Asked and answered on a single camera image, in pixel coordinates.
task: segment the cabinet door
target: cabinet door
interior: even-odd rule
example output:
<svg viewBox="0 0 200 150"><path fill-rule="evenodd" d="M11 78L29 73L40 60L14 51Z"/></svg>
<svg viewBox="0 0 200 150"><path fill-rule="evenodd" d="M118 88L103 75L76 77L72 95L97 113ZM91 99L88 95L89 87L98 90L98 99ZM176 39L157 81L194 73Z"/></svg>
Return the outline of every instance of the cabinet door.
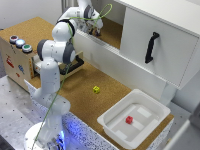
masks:
<svg viewBox="0 0 200 150"><path fill-rule="evenodd" d="M149 41L156 32L151 56L145 63ZM126 9L120 53L165 80L179 86L198 37L150 16Z"/></svg>

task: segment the yellow object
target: yellow object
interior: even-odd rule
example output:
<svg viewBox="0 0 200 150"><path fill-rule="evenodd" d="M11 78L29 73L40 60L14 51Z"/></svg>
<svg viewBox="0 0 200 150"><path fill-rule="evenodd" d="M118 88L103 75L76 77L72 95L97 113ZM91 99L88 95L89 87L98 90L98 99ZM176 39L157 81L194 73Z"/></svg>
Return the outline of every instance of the yellow object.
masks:
<svg viewBox="0 0 200 150"><path fill-rule="evenodd" d="M100 88L98 86L95 86L93 88L93 92L96 93L96 94L98 94L100 92Z"/></svg>

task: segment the white plastic tray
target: white plastic tray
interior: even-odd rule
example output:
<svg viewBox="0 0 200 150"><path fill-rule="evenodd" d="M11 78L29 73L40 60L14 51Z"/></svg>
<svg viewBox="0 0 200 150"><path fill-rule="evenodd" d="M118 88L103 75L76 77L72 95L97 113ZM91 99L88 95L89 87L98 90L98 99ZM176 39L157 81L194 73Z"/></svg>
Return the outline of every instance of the white plastic tray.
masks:
<svg viewBox="0 0 200 150"><path fill-rule="evenodd" d="M133 90L98 118L106 134L126 149L136 149L169 115L170 109L140 90ZM131 124L126 123L133 117Z"/></svg>

